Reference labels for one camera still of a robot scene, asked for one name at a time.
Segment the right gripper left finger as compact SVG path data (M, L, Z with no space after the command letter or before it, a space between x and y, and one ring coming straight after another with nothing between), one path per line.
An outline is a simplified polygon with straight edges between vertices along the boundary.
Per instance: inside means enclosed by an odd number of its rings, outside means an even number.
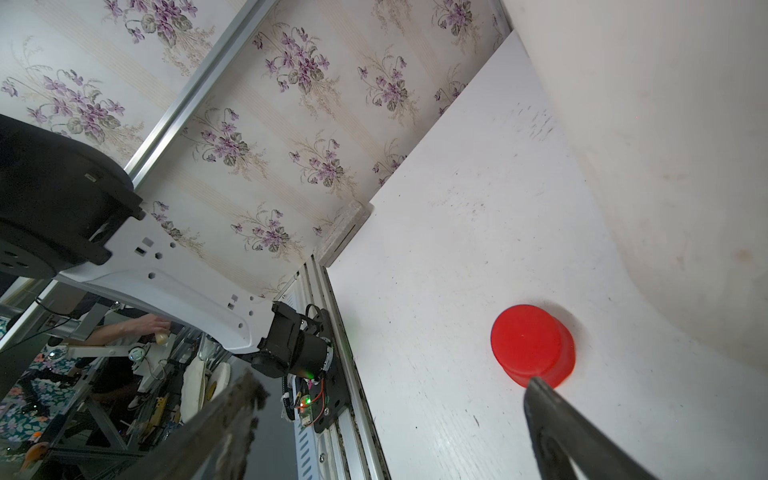
M206 464L214 479L242 479L267 390L246 372L120 479L191 479Z

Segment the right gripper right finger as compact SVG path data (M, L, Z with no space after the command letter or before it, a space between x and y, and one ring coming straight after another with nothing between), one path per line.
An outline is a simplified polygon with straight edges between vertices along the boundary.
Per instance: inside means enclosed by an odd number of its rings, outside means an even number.
M652 479L603 432L539 377L525 390L523 408L540 477Z

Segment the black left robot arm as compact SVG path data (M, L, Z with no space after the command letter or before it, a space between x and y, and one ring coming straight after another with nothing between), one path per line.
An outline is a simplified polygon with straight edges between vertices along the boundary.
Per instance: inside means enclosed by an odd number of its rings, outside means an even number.
M282 302L258 318L251 294L218 275L142 206L99 150L12 117L1 120L1 269L57 279L210 335L262 374L325 376L332 343Z

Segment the white trash bin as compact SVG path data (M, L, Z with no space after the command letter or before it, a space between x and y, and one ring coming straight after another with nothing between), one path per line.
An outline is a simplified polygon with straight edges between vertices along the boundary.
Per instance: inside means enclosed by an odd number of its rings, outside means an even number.
M508 1L630 278L767 367L767 5Z

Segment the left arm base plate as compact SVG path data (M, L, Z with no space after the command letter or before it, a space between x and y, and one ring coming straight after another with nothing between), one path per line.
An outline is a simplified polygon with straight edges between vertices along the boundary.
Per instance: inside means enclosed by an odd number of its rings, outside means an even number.
M309 369L282 378L283 413L289 421L298 421L302 429L320 434L351 406L351 396L330 312L310 303L300 318L304 334L302 353L313 353L322 340L325 357L322 361L310 360Z

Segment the aluminium rail frame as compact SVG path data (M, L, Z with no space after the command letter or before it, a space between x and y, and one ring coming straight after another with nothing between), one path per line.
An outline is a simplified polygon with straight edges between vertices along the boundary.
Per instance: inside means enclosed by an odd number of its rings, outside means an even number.
M389 479L375 421L327 269L310 258L279 299L323 325L333 358L322 380L290 376L300 479Z

